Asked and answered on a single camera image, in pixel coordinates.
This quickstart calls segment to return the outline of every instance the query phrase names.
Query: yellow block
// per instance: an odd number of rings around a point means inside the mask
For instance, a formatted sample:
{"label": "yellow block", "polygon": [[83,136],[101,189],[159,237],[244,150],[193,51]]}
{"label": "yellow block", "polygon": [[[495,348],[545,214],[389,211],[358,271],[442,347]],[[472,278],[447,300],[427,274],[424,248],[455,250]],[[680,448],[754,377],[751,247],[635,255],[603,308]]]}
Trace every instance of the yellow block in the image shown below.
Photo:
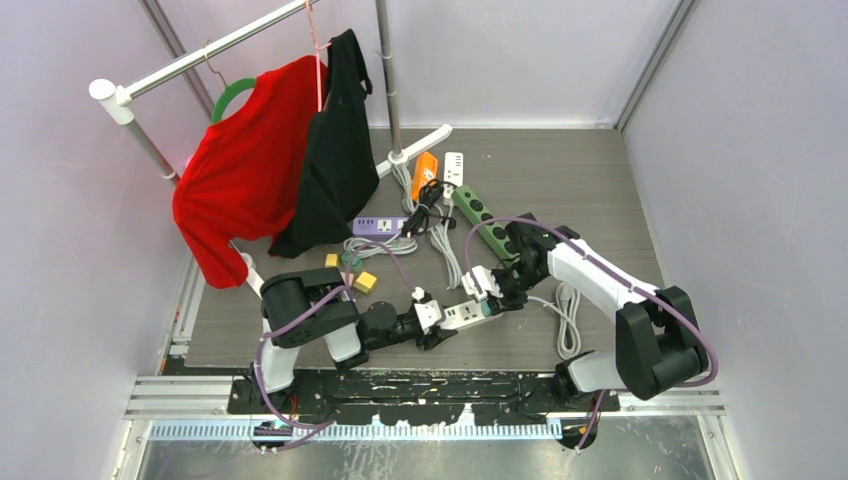
{"label": "yellow block", "polygon": [[360,292],[368,295],[371,291],[374,290],[374,287],[377,286],[377,277],[371,275],[368,272],[362,272],[356,278],[356,281],[353,282],[353,288],[359,290]]}
{"label": "yellow block", "polygon": [[324,259],[324,266],[339,268],[339,256],[335,253],[328,253],[327,258]]}

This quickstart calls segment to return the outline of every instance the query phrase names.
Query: black shirt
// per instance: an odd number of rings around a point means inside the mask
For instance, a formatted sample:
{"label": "black shirt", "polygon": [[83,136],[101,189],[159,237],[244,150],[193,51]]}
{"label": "black shirt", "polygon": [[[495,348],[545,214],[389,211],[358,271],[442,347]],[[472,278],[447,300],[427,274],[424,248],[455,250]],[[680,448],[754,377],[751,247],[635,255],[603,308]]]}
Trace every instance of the black shirt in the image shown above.
{"label": "black shirt", "polygon": [[380,181],[365,116],[371,80],[359,42],[352,30],[330,42],[327,104],[309,125],[294,218],[269,250],[286,258],[350,238],[348,222],[365,207]]}

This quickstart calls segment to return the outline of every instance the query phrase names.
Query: white metal pole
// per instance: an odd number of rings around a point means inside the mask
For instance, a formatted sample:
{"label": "white metal pole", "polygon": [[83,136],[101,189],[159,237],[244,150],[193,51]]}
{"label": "white metal pole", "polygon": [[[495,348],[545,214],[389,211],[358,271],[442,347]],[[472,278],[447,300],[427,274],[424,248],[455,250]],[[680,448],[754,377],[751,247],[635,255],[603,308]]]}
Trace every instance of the white metal pole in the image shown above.
{"label": "white metal pole", "polygon": [[[309,3],[312,4],[317,1],[318,0],[309,0]],[[294,0],[291,3],[274,10],[268,15],[265,15],[264,17],[261,17],[258,20],[255,20],[236,31],[209,43],[205,48],[185,54],[165,67],[160,68],[141,80],[132,83],[130,86],[125,88],[126,94],[129,99],[137,98],[139,95],[149,92],[153,88],[156,88],[186,70],[199,65],[207,58],[214,57],[233,45],[256,35],[257,33],[294,15],[304,8],[305,4],[302,0]]]}
{"label": "white metal pole", "polygon": [[99,79],[91,82],[88,86],[88,93],[91,98],[100,102],[100,105],[109,113],[115,123],[128,129],[133,138],[144,149],[147,155],[159,166],[162,171],[162,177],[170,180],[174,185],[180,181],[180,176],[159,151],[159,148],[153,143],[153,140],[147,136],[147,133],[138,124],[135,119],[135,114],[127,106],[130,98],[123,87],[116,87],[109,80]]}

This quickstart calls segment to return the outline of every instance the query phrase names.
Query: white power strip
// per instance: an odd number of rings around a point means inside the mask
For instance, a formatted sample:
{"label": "white power strip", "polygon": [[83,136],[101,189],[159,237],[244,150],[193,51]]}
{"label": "white power strip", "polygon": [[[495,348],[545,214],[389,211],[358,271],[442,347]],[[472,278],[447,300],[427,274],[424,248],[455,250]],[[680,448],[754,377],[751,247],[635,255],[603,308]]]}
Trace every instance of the white power strip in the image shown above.
{"label": "white power strip", "polygon": [[[462,165],[463,156],[458,152],[448,152],[445,154],[445,182],[450,182],[457,187],[462,186]],[[453,187],[445,185],[444,200],[442,203],[450,207],[453,206]]]}

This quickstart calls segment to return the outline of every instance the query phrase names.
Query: metal floor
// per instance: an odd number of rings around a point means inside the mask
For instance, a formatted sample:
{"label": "metal floor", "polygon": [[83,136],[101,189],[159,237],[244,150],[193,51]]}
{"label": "metal floor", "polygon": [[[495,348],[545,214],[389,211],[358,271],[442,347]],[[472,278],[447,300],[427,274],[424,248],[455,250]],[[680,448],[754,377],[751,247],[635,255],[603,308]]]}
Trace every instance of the metal floor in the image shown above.
{"label": "metal floor", "polygon": [[552,439],[316,442],[279,455],[243,441],[155,441],[138,478],[715,478],[696,417],[607,418],[598,428],[579,457]]}

